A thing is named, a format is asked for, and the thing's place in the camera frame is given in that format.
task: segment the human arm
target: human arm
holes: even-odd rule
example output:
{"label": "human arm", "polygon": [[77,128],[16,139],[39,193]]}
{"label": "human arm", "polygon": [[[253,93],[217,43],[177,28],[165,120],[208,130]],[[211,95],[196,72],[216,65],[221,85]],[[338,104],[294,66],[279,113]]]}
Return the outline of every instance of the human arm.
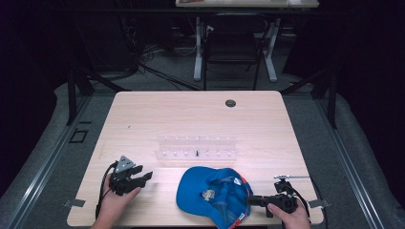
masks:
{"label": "human arm", "polygon": [[112,228],[114,223],[124,212],[129,202],[140,192],[139,187],[124,196],[119,196],[111,192],[109,187],[110,176],[111,174],[108,175],[104,181],[104,198],[101,201],[101,208],[98,217],[92,226],[93,229]]}
{"label": "human arm", "polygon": [[296,201],[298,205],[297,209],[291,214],[271,203],[267,208],[268,211],[278,217],[285,224],[286,229],[310,229],[307,211],[301,200],[296,199]]}

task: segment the chair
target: chair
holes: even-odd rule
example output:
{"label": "chair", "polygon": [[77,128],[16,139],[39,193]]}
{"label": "chair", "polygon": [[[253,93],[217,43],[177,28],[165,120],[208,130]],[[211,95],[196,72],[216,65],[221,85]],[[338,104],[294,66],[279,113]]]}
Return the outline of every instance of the chair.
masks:
{"label": "chair", "polygon": [[253,91],[256,90],[263,43],[270,23],[261,14],[220,13],[204,21],[203,89],[206,91],[208,64],[256,65]]}

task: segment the wooden tabletop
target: wooden tabletop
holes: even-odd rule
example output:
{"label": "wooden tabletop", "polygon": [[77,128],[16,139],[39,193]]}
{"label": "wooden tabletop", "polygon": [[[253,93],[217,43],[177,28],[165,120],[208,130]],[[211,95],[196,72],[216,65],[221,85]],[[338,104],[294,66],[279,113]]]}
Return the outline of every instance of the wooden tabletop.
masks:
{"label": "wooden tabletop", "polygon": [[[226,100],[236,105],[228,107]],[[160,135],[227,135],[236,137],[234,160],[157,160]],[[254,195],[276,195],[274,176],[308,176],[300,147],[278,92],[125,92],[118,93],[108,113],[93,156],[78,190],[82,208],[73,207],[71,226],[95,221],[98,192],[105,170],[125,155],[143,165],[140,175],[153,177],[130,203],[119,225],[203,226],[208,218],[184,213],[176,204],[181,176],[190,167],[233,168],[249,182]],[[316,199],[309,178],[290,180],[306,200]],[[279,224],[252,206],[242,225]],[[313,223],[323,220],[310,209]]]}
{"label": "wooden tabletop", "polygon": [[317,8],[317,0],[176,0],[184,8]]}

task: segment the baseball cap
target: baseball cap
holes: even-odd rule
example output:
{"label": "baseball cap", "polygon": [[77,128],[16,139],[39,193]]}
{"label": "baseball cap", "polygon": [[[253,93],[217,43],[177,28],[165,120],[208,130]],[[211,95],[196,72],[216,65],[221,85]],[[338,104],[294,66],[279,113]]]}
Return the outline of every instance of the baseball cap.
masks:
{"label": "baseball cap", "polygon": [[235,228],[250,215],[253,192],[230,168],[192,167],[181,178],[176,202],[184,212],[210,218],[219,229]]}

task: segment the dark background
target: dark background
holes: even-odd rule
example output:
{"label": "dark background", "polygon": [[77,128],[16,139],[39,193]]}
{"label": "dark background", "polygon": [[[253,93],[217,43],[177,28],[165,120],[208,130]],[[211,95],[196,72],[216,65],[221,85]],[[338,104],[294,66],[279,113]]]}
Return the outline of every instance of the dark background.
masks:
{"label": "dark background", "polygon": [[[122,7],[107,0],[86,5],[90,3],[52,1],[56,6]],[[174,1],[133,3],[132,7],[174,7]],[[137,68],[133,54],[139,51],[129,48],[119,17],[109,16],[102,22],[100,18],[84,15],[75,21],[56,20],[40,11],[42,1],[0,4],[0,178],[3,182],[0,194],[3,195],[51,119],[56,102],[53,90],[67,81],[72,66],[128,71]],[[360,9],[364,17],[357,33],[347,33],[347,24],[339,21],[297,18],[301,26],[284,73],[309,77],[328,66],[339,47],[339,38],[355,38],[338,71],[338,92],[351,105],[394,196],[405,206],[402,195],[405,193],[402,185],[405,177],[404,2],[362,0],[354,5],[351,1],[322,0],[322,9]],[[166,19],[137,18],[139,32],[144,33],[139,38],[140,47],[143,42],[154,41],[170,48],[171,40],[164,34],[173,24],[181,25],[181,18]]]}

